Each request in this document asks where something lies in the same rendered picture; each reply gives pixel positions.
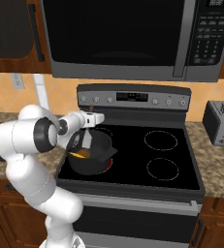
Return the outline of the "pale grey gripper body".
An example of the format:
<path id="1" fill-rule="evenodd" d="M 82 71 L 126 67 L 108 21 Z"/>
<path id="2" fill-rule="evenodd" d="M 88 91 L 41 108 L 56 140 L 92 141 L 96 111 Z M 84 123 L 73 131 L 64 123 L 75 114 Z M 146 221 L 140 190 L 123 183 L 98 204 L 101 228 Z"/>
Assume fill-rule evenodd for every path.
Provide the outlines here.
<path id="1" fill-rule="evenodd" d="M 91 142 L 92 142 L 92 136 L 89 132 L 89 129 L 86 128 L 82 140 L 82 148 L 89 149 L 91 147 Z"/>

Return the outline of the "yellow corn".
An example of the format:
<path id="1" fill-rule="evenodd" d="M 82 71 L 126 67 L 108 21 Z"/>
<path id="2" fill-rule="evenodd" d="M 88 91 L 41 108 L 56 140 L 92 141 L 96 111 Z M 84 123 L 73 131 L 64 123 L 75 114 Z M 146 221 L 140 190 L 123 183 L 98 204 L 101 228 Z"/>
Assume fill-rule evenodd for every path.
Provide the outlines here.
<path id="1" fill-rule="evenodd" d="M 81 149 L 77 152 L 71 152 L 71 155 L 77 158 L 88 159 L 90 157 L 90 151 L 88 149 Z"/>

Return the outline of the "black cooking pot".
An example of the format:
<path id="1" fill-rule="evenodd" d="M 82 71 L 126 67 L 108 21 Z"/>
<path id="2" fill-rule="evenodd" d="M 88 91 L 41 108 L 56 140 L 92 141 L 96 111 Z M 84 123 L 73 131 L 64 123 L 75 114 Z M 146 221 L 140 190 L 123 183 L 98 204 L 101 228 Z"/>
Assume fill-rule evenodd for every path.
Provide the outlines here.
<path id="1" fill-rule="evenodd" d="M 84 130 L 73 134 L 66 148 L 71 168 L 81 175 L 94 175 L 105 171 L 112 162 L 112 156 L 117 152 L 112 147 L 112 139 L 107 134 L 92 130 L 91 136 L 89 158 L 74 156 L 74 153 L 81 150 Z"/>

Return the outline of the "black and grey stove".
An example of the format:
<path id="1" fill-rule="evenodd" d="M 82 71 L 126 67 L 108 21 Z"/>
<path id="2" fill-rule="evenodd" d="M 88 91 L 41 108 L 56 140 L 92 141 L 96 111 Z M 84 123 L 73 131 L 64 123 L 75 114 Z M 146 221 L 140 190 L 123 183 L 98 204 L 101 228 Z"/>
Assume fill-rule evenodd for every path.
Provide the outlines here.
<path id="1" fill-rule="evenodd" d="M 87 98 L 86 103 L 80 97 Z M 100 102 L 95 104 L 94 97 Z M 78 105 L 105 115 L 91 129 L 112 139 L 117 152 L 109 167 L 81 175 L 70 166 L 67 151 L 55 173 L 59 187 L 77 195 L 97 195 L 160 202 L 196 201 L 202 208 L 205 187 L 185 129 L 191 91 L 148 84 L 82 84 Z M 153 105 L 152 99 L 159 104 Z M 168 107 L 166 101 L 173 102 Z M 181 107 L 179 102 L 186 101 Z"/>

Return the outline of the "black oven door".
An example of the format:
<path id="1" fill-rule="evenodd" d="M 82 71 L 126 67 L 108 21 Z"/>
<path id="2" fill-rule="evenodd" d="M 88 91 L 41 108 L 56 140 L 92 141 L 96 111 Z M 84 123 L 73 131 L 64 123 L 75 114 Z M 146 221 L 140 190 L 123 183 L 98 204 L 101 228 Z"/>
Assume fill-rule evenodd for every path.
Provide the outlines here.
<path id="1" fill-rule="evenodd" d="M 197 218 L 86 206 L 73 226 L 86 248 L 188 248 Z"/>

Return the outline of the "grey and black microwave oven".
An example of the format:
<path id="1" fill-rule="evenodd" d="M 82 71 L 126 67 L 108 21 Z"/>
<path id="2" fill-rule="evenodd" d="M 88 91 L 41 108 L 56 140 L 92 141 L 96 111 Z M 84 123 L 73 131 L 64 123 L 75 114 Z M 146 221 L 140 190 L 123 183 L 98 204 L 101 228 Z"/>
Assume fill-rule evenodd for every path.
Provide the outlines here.
<path id="1" fill-rule="evenodd" d="M 41 0 L 56 78 L 217 81 L 224 0 L 196 0 L 182 77 L 173 77 L 184 0 Z"/>

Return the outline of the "brown base cupboard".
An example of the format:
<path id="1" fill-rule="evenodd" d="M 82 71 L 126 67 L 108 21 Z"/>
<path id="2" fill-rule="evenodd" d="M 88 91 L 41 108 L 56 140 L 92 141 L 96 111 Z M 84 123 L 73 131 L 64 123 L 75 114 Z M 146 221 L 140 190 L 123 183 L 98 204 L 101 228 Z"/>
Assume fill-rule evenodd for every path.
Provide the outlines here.
<path id="1" fill-rule="evenodd" d="M 204 220 L 204 225 L 197 245 L 192 247 L 199 219 Z M 224 198 L 205 197 L 198 221 L 189 248 L 224 248 Z"/>
<path id="2" fill-rule="evenodd" d="M 0 248 L 39 248 L 47 238 L 46 215 L 0 179 Z"/>

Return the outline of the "grey toaster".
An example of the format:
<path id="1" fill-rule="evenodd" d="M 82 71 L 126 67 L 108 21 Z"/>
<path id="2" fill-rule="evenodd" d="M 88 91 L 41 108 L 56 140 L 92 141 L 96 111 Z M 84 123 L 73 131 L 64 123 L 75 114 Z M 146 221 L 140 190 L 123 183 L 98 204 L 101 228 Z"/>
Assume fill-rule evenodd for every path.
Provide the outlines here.
<path id="1" fill-rule="evenodd" d="M 208 101 L 203 125 L 214 146 L 224 146 L 224 101 Z"/>

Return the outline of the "white wall socket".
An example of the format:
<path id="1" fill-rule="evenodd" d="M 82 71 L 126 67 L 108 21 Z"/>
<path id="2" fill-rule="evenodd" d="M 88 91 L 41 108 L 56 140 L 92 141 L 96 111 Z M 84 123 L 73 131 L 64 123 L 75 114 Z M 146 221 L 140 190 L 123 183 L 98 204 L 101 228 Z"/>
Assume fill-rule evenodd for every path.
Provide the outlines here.
<path id="1" fill-rule="evenodd" d="M 21 74 L 11 73 L 11 80 L 14 89 L 24 89 L 24 82 Z"/>

